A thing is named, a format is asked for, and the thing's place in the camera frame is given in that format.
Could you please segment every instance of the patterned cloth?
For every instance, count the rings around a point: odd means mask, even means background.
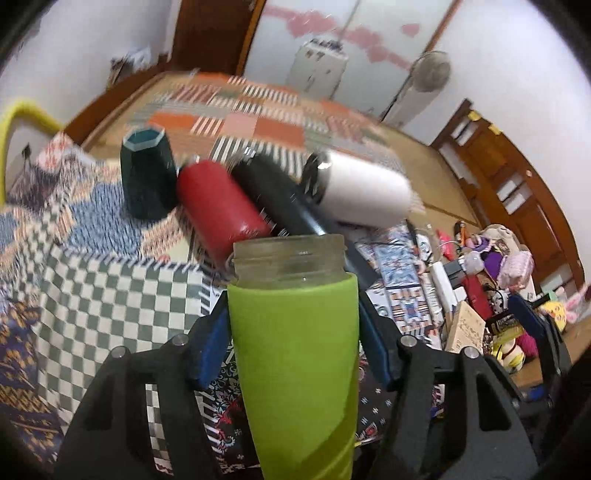
[[[63,434],[56,411],[37,395],[37,358],[32,327],[40,309],[2,293],[0,313],[0,414],[41,463],[53,463]]]
[[[333,102],[306,99],[287,87],[238,77],[165,77],[106,130],[101,148],[118,151],[126,133],[146,124],[166,130],[178,165],[194,155],[223,163],[250,145],[271,154],[296,180],[310,153],[327,148],[403,172],[384,127],[374,120]]]
[[[67,423],[110,350],[159,348],[209,312],[210,290],[200,272],[177,264],[151,268],[85,259],[57,245],[47,257],[41,290],[40,395]]]
[[[223,163],[250,146],[271,154],[298,180],[311,151],[335,148],[402,171],[373,120],[238,77],[162,80],[113,122],[100,139],[101,148],[118,152],[122,137],[145,124],[166,129],[177,164],[194,155]],[[126,214],[118,161],[89,164],[60,134],[32,167],[37,176],[30,175],[28,182],[45,179],[48,187],[41,197],[32,196],[23,180],[14,195],[20,209],[6,207],[0,214],[0,273],[5,272],[16,299],[37,300],[42,294],[41,322],[34,326],[39,390],[67,425],[111,348],[156,348],[188,331],[198,316],[210,312],[223,283],[217,282],[182,209],[160,222],[139,222]],[[349,233],[381,273],[382,281],[368,291],[380,313],[402,331],[426,339],[424,328],[431,320],[406,226],[377,233],[351,228]],[[382,393],[367,367],[362,355],[358,440],[383,432],[393,399]],[[153,386],[147,386],[147,399],[154,455],[166,466]],[[256,463],[246,442],[232,346],[219,378],[197,393],[197,400],[223,470]]]

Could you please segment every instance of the red bottle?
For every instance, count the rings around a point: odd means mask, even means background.
[[[219,163],[201,160],[183,167],[178,174],[177,196],[220,269],[226,267],[234,242],[271,234],[259,211]]]

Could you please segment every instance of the cardboard box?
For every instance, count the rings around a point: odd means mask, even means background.
[[[465,301],[461,301],[447,338],[446,352],[460,353],[466,346],[475,347],[482,353],[482,338],[486,323]]]

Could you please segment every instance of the bottle neck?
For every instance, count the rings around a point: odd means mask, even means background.
[[[342,235],[301,235],[247,240],[234,244],[240,288],[282,290],[336,283],[344,270]]]

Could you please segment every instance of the pink wall stain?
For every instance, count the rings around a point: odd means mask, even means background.
[[[414,38],[421,30],[421,25],[418,23],[409,23],[400,27],[400,31],[407,37]]]
[[[298,12],[289,8],[267,5],[262,14],[266,17],[285,20],[287,30],[293,38],[299,38],[310,33],[314,35],[328,32],[338,34],[340,31],[334,17],[324,15],[319,10]],[[401,31],[404,35],[413,38],[418,34],[420,28],[421,25],[417,23],[407,24],[401,27]],[[382,45],[382,36],[367,27],[356,27],[354,30],[348,30],[345,32],[345,40],[365,50],[371,63],[388,61],[404,70],[410,70],[413,64],[411,61]]]

